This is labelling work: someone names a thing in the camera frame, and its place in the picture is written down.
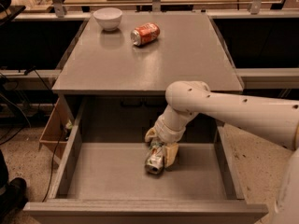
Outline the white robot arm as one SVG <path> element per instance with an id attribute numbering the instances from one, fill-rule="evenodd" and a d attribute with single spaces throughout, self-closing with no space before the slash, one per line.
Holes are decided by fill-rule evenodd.
<path id="1" fill-rule="evenodd" d="M 167 107 L 146 135 L 174 162 L 187 124 L 204 114 L 293 151 L 282 178 L 271 224 L 299 224 L 299 109 L 292 100 L 212 92 L 203 81 L 177 81 L 165 91 Z"/>

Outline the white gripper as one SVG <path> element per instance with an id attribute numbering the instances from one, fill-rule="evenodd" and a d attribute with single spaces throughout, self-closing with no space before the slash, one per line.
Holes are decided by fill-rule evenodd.
<path id="1" fill-rule="evenodd" d="M 155 122 L 154 128 L 150 128 L 145 134 L 145 142 L 150 143 L 153 138 L 158 137 L 164 145 L 164 167 L 170 167 L 178 153 L 178 141 L 182 138 L 185 128 L 175 131 L 169 128 L 161 115 Z"/>

